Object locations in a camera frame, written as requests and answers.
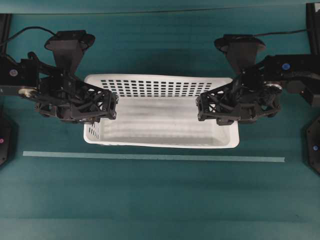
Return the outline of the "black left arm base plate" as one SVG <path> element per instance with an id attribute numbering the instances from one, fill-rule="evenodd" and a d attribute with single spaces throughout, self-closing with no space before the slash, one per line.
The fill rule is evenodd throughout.
<path id="1" fill-rule="evenodd" d="M 8 160 L 10 140 L 12 135 L 12 125 L 10 121 L 0 112 L 0 166 L 2 167 Z"/>

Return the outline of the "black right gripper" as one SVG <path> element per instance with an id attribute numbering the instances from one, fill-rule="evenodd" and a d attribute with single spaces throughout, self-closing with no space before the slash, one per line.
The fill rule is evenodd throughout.
<path id="1" fill-rule="evenodd" d="M 196 98 L 198 120 L 216 120 L 217 125 L 251 124 L 274 117 L 280 111 L 280 83 L 264 80 L 259 68 L 247 68 L 232 83 L 201 93 Z"/>

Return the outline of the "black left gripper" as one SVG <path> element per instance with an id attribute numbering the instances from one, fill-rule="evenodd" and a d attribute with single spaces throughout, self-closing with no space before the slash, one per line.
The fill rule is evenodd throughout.
<path id="1" fill-rule="evenodd" d="M 40 69 L 34 101 L 37 111 L 46 117 L 56 117 L 73 124 L 99 123 L 100 119 L 115 120 L 118 95 L 108 89 L 88 84 L 73 73 L 63 69 Z M 102 102 L 110 104 L 95 105 Z M 92 103 L 90 107 L 78 108 Z"/>

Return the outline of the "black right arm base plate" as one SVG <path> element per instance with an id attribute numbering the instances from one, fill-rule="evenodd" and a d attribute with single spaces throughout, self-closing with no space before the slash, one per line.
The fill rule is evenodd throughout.
<path id="1" fill-rule="evenodd" d="M 303 162 L 320 175 L 320 116 L 309 121 L 302 129 Z"/>

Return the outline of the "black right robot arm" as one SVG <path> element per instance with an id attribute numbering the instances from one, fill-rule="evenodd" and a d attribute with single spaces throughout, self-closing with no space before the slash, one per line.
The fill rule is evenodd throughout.
<path id="1" fill-rule="evenodd" d="M 313 54 L 266 56 L 242 68 L 228 84 L 201 93 L 196 99 L 198 120 L 219 126 L 254 123 L 274 117 L 281 109 L 279 95 L 299 94 L 312 107 L 320 106 L 320 57 Z"/>

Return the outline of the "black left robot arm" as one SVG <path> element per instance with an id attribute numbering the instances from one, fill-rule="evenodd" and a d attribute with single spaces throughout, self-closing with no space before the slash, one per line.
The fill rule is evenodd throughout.
<path id="1" fill-rule="evenodd" d="M 116 93 L 88 84 L 64 68 L 43 63 L 34 52 L 27 56 L 16 62 L 1 54 L 2 96 L 32 101 L 40 115 L 65 123 L 93 124 L 101 119 L 116 119 L 119 101 Z"/>

